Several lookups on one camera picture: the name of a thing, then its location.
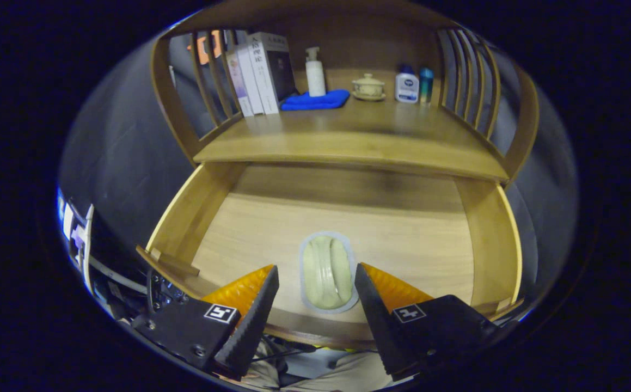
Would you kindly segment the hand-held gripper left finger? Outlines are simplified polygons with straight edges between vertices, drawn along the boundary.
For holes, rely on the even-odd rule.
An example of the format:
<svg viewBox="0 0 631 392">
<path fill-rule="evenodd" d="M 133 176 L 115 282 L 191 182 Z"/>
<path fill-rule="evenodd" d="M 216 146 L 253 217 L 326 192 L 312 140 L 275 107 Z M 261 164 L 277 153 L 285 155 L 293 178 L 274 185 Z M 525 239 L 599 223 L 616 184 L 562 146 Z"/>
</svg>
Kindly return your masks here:
<svg viewBox="0 0 631 392">
<path fill-rule="evenodd" d="M 203 299 L 183 290 L 182 298 L 139 315 L 132 327 L 193 368 L 239 380 L 252 363 L 278 289 L 278 268 L 267 265 Z"/>
</svg>

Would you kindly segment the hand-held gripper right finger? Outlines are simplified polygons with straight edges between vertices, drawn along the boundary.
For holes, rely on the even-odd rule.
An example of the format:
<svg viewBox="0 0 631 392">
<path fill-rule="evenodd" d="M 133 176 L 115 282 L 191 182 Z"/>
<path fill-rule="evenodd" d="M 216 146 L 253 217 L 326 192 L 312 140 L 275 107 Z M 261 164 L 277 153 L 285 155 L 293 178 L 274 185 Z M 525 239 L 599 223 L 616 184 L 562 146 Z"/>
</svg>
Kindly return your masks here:
<svg viewBox="0 0 631 392">
<path fill-rule="evenodd" d="M 354 284 L 383 367 L 395 381 L 460 367 L 504 337 L 457 296 L 432 297 L 366 263 L 357 264 Z"/>
</svg>

